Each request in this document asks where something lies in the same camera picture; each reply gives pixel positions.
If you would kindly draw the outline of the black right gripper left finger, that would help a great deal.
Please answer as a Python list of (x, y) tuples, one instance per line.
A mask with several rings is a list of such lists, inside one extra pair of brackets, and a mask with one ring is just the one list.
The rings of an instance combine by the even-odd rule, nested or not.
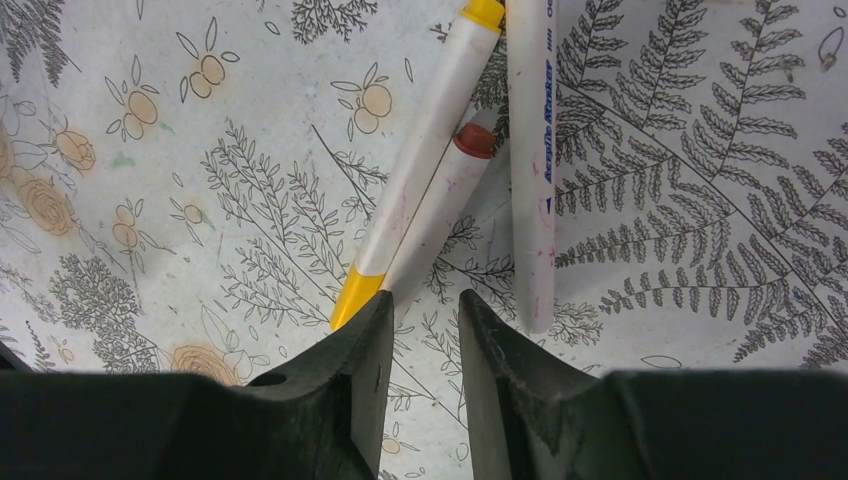
[(243, 387), (193, 374), (1, 375), (5, 479), (374, 479), (393, 298)]

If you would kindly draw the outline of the yellow capped white marker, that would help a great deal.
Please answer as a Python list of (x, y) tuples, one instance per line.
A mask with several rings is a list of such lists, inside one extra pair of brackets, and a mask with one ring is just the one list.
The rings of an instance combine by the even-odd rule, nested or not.
[(495, 48), (504, 13), (497, 1), (469, 1), (454, 17), (339, 294), (334, 330), (379, 290)]

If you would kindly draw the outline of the plain white marker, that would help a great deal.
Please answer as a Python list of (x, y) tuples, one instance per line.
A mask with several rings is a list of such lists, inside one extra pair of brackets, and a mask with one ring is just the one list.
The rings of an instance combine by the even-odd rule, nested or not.
[(553, 322), (557, 3), (507, 1), (509, 160), (516, 314), (530, 333)]

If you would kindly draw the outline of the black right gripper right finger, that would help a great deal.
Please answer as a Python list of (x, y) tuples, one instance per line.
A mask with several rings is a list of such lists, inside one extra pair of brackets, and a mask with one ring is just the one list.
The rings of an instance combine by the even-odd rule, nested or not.
[(843, 479), (847, 378), (803, 370), (623, 370), (595, 378), (473, 290), (460, 350), (477, 479)]

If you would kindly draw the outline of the dark red capped white marker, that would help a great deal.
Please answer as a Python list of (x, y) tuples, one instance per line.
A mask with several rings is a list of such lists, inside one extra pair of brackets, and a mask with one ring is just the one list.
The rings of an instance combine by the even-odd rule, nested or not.
[(495, 143), (491, 127), (474, 117), (448, 144), (381, 286), (393, 295), (397, 326), (493, 159)]

